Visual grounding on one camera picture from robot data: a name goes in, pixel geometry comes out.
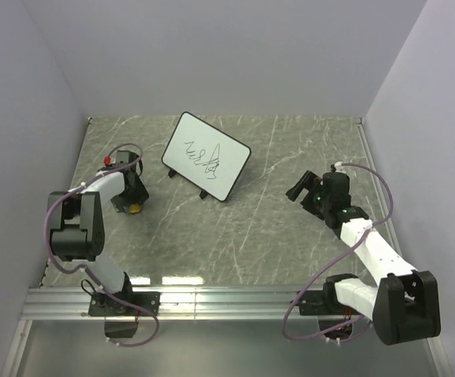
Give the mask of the aluminium front mounting rail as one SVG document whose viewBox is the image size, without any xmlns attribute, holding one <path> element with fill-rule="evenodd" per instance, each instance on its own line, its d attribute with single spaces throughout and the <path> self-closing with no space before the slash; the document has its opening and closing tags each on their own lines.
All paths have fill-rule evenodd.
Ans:
<svg viewBox="0 0 455 377">
<path fill-rule="evenodd" d="M 297 295 L 296 286 L 244 285 L 140 286 L 136 292 L 158 294 L 157 317 L 165 320 L 281 320 Z M 28 291 L 20 313 L 21 320 L 122 320 L 123 316 L 94 316 L 91 298 L 80 287 L 43 287 Z"/>
</svg>

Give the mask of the aluminium right side rail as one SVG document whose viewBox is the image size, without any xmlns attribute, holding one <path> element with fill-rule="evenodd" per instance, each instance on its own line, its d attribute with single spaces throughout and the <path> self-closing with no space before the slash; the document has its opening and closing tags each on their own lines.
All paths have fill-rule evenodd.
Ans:
<svg viewBox="0 0 455 377">
<path fill-rule="evenodd" d="M 355 121 L 356 127 L 358 129 L 358 134 L 361 139 L 361 145 L 365 151 L 365 157 L 367 160 L 366 165 L 371 170 L 376 170 L 374 160 L 372 157 L 372 153 L 370 151 L 366 133 L 365 133 L 365 128 L 364 128 L 364 124 L 363 124 L 364 119 L 362 117 L 357 117 L 357 118 L 354 118 L 354 121 Z M 382 214 L 383 217 L 386 217 L 389 213 L 389 210 L 391 209 L 390 201 L 389 201 L 389 198 L 387 195 L 387 190 L 385 188 L 385 185 L 380 181 L 380 179 L 375 174 L 372 175 L 372 182 L 374 184 L 376 196 L 379 201 L 380 213 Z M 394 230 L 394 225 L 393 225 L 392 219 L 389 218 L 382 225 L 377 225 L 376 229 L 379 232 L 381 229 L 385 229 L 385 233 L 384 233 L 385 239 L 391 245 L 391 247 L 398 253 L 398 256 L 402 257 L 402 249 L 400 248 L 400 244 L 398 242 L 398 237 Z"/>
</svg>

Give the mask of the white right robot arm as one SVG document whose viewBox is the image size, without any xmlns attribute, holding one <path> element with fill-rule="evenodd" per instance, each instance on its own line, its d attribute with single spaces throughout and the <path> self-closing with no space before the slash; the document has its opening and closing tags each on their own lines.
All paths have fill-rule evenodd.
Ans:
<svg viewBox="0 0 455 377">
<path fill-rule="evenodd" d="M 385 345 L 434 338 L 441 333 L 438 283 L 429 271 L 406 262 L 376 230 L 377 223 L 350 196 L 350 178 L 337 163 L 322 176 L 306 171 L 286 196 L 322 220 L 355 254 L 375 283 L 351 273 L 326 278 L 322 289 L 303 288 L 290 306 L 302 316 L 342 315 L 342 323 L 324 323 L 318 335 L 326 340 L 353 339 L 353 324 L 367 319 Z"/>
</svg>

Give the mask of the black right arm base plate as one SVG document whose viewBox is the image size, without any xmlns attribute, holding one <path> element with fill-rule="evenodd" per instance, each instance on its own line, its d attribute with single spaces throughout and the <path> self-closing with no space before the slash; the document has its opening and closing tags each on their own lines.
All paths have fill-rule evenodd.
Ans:
<svg viewBox="0 0 455 377">
<path fill-rule="evenodd" d="M 297 308 L 300 316 L 340 316 L 356 315 L 358 312 L 340 304 L 336 294 L 326 290 L 306 291 L 291 308 Z"/>
</svg>

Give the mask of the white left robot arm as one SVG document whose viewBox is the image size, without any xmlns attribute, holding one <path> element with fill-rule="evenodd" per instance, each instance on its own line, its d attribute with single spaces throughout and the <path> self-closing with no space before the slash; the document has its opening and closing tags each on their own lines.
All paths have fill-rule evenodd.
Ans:
<svg viewBox="0 0 455 377">
<path fill-rule="evenodd" d="M 82 270 L 117 316 L 130 313 L 136 303 L 129 276 L 104 253 L 103 206 L 110 202 L 119 213 L 135 214 L 148 198 L 139 174 L 130 170 L 100 171 L 49 197 L 43 235 L 50 261 L 64 274 Z"/>
</svg>

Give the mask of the aluminium left side rail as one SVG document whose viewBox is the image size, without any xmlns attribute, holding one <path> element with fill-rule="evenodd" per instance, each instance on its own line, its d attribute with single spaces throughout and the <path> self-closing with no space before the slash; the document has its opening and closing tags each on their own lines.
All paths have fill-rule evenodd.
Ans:
<svg viewBox="0 0 455 377">
<path fill-rule="evenodd" d="M 32 320 L 19 320 L 9 352 L 4 363 L 1 377 L 16 377 L 30 335 Z"/>
</svg>

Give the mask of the yellow black whiteboard eraser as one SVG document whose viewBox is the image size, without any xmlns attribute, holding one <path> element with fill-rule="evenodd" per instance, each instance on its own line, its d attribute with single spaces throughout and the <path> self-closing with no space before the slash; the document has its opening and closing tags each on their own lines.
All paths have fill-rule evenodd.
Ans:
<svg viewBox="0 0 455 377">
<path fill-rule="evenodd" d="M 138 204 L 138 203 L 131 204 L 128 207 L 128 211 L 130 214 L 138 214 L 141 212 L 141 210 L 142 210 L 142 206 L 141 206 L 141 204 Z"/>
</svg>

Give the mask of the black framed small whiteboard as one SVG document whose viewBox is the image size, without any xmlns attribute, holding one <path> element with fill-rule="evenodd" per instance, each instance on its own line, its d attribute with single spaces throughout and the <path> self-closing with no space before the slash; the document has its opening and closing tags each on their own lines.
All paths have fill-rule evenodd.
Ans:
<svg viewBox="0 0 455 377">
<path fill-rule="evenodd" d="M 246 144 L 199 117 L 183 112 L 161 161 L 220 202 L 228 199 L 251 156 Z"/>
</svg>

